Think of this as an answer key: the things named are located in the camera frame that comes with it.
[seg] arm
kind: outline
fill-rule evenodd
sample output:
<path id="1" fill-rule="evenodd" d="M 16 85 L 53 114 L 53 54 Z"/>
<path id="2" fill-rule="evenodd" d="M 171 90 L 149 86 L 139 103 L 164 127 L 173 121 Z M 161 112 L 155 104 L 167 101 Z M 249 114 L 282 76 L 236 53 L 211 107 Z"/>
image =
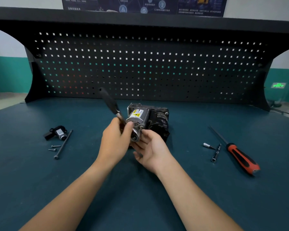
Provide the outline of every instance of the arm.
<path id="1" fill-rule="evenodd" d="M 161 180 L 187 231 L 242 231 L 193 182 L 157 133 L 150 130 L 143 130 L 142 133 L 142 141 L 132 143 L 132 146 L 143 157 L 134 152 L 135 158 Z"/>
<path id="2" fill-rule="evenodd" d="M 97 191 L 112 168 L 125 155 L 130 143 L 132 122 L 121 135 L 119 119 L 104 130 L 100 151 L 93 165 L 44 207 L 20 231 L 76 230 Z"/>

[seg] black pegboard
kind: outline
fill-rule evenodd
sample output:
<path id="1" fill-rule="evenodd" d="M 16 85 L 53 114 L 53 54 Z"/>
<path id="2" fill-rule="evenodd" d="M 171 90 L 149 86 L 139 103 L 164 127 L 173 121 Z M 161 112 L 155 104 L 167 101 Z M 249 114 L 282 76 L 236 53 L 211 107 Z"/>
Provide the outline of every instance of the black pegboard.
<path id="1" fill-rule="evenodd" d="M 0 20 L 0 29 L 35 57 L 27 100 L 100 98 L 103 86 L 120 99 L 252 104 L 268 110 L 267 72 L 273 58 L 289 49 L 289 33 L 268 30 L 14 20 Z"/>

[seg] exit sign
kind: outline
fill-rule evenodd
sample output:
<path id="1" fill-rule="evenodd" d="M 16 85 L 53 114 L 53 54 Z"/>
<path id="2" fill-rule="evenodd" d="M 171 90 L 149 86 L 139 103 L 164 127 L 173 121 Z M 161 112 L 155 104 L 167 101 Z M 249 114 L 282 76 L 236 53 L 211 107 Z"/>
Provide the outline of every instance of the exit sign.
<path id="1" fill-rule="evenodd" d="M 274 82 L 271 88 L 285 88 L 285 86 L 286 86 L 285 82 Z"/>

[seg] hand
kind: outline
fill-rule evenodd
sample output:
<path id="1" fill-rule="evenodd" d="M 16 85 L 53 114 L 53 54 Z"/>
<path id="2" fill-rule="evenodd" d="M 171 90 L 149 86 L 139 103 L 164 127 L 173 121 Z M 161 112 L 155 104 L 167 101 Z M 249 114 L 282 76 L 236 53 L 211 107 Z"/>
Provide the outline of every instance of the hand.
<path id="1" fill-rule="evenodd" d="M 131 146 L 136 150 L 135 159 L 156 175 L 173 158 L 161 136 L 151 130 L 142 130 L 140 141 Z"/>
<path id="2" fill-rule="evenodd" d="M 120 120 L 115 117 L 103 131 L 100 151 L 96 161 L 114 167 L 125 155 L 133 130 L 133 122 L 128 122 L 123 133 L 120 132 Z"/>

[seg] blue workbench top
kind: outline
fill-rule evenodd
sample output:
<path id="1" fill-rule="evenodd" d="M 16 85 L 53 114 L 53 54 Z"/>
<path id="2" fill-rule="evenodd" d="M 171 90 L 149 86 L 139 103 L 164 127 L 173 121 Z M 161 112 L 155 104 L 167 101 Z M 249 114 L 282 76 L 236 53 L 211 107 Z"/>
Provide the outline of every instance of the blue workbench top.
<path id="1" fill-rule="evenodd" d="M 131 101 L 119 100 L 125 114 Z M 244 230 L 289 230 L 289 118 L 255 107 L 141 101 L 167 107 L 167 146 L 195 183 Z M 96 159 L 114 115 L 102 100 L 50 98 L 0 110 L 0 230 L 17 230 L 79 177 Z M 73 133 L 59 160 L 48 151 L 58 139 L 43 134 L 64 125 Z M 261 167 L 247 175 L 220 139 Z M 157 177 L 129 150 L 107 177 L 78 230 L 185 230 Z"/>

